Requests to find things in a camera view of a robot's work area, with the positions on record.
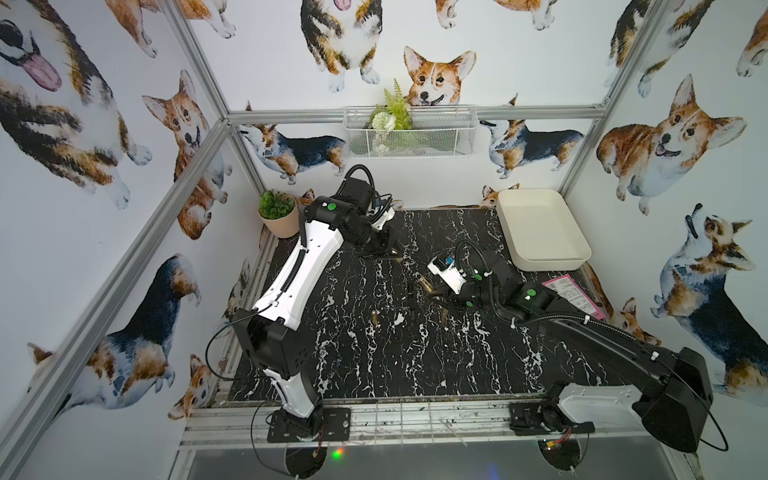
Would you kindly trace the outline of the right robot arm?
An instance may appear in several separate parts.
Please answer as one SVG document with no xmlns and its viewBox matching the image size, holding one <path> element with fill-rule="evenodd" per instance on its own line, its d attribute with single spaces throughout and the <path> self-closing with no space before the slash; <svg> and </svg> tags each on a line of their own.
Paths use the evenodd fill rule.
<svg viewBox="0 0 768 480">
<path fill-rule="evenodd" d="M 438 277 L 432 297 L 452 313 L 481 310 L 510 327 L 537 329 L 613 370 L 617 386 L 557 381 L 539 401 L 510 409 L 521 436 L 553 434 L 553 445 L 596 425 L 641 427 L 662 444 L 694 453 L 711 420 L 713 393 L 697 352 L 654 346 L 599 320 L 535 282 L 513 274 L 509 263 L 471 240 L 460 240 L 427 265 Z"/>
</svg>

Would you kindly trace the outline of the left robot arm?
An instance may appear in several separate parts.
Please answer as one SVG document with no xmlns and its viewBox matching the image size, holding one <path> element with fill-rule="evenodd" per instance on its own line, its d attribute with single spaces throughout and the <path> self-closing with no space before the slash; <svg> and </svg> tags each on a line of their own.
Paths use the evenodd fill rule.
<svg viewBox="0 0 768 480">
<path fill-rule="evenodd" d="M 306 362 L 315 341 L 302 323 L 307 301 L 327 264 L 344 245 L 363 258 L 386 258 L 398 248 L 388 222 L 392 198 L 380 194 L 370 169 L 349 168 L 338 190 L 299 209 L 299 240 L 273 283 L 230 324 L 246 357 L 271 381 L 282 409 L 308 420 L 320 408 Z"/>
</svg>

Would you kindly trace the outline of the cream rectangular tray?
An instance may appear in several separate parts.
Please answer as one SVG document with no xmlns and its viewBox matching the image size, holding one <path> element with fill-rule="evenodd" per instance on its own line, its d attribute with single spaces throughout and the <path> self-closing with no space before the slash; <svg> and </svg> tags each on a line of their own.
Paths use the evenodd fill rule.
<svg viewBox="0 0 768 480">
<path fill-rule="evenodd" d="M 555 190 L 505 190 L 498 195 L 496 213 L 512 263 L 522 271 L 575 271 L 592 256 L 565 200 Z"/>
</svg>

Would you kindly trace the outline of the pink printed card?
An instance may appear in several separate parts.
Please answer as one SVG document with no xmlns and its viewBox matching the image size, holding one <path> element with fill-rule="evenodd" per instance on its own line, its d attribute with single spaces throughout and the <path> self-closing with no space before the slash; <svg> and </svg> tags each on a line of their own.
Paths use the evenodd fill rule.
<svg viewBox="0 0 768 480">
<path fill-rule="evenodd" d="M 582 312 L 598 320 L 606 319 L 605 314 L 597 304 L 577 285 L 569 274 L 547 280 L 543 283 L 543 286 L 556 292 L 560 297 Z"/>
</svg>

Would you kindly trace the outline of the potted green plant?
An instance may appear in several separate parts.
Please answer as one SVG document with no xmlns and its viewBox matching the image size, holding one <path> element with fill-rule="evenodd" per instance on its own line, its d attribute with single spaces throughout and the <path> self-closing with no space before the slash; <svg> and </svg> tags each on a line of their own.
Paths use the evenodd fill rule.
<svg viewBox="0 0 768 480">
<path fill-rule="evenodd" d="M 258 212 L 266 228 L 277 238 L 284 239 L 299 232 L 299 207 L 292 195 L 267 190 L 260 196 Z"/>
</svg>

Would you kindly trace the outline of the fern and white flower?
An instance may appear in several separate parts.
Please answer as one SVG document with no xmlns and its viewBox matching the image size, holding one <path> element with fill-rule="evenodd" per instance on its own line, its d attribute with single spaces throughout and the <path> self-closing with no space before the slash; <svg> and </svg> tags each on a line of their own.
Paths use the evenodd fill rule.
<svg viewBox="0 0 768 480">
<path fill-rule="evenodd" d="M 401 148 L 406 135 L 400 131 L 414 129 L 409 103 L 397 80 L 392 90 L 384 89 L 384 98 L 385 103 L 374 108 L 366 125 L 372 135 L 373 150 L 379 154 Z"/>
</svg>

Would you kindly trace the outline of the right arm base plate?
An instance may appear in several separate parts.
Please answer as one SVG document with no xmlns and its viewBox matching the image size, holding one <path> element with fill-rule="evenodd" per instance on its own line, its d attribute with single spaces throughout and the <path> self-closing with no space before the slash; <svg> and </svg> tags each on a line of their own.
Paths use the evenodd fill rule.
<svg viewBox="0 0 768 480">
<path fill-rule="evenodd" d="M 592 434 L 593 422 L 575 423 L 568 419 L 556 405 L 547 402 L 512 402 L 508 405 L 509 428 L 517 436 L 563 436 Z"/>
</svg>

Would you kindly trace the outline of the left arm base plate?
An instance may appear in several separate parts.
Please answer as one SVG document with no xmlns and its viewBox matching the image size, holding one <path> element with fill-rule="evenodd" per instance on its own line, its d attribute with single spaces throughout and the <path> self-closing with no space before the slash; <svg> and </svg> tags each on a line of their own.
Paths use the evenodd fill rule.
<svg viewBox="0 0 768 480">
<path fill-rule="evenodd" d="M 281 408 L 271 415 L 268 443 L 346 441 L 350 437 L 350 408 L 318 406 L 308 418 Z"/>
</svg>

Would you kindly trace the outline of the aluminium front rail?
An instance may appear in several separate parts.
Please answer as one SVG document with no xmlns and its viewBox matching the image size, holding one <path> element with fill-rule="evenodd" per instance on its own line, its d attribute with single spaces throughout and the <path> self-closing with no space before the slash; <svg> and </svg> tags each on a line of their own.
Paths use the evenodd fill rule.
<svg viewBox="0 0 768 480">
<path fill-rule="evenodd" d="M 407 444 L 522 441 L 510 429 L 509 404 L 501 400 L 353 404 L 349 437 L 329 428 L 314 441 L 268 440 L 272 406 L 205 409 L 192 414 L 182 434 L 181 450 L 310 446 L 381 446 Z"/>
</svg>

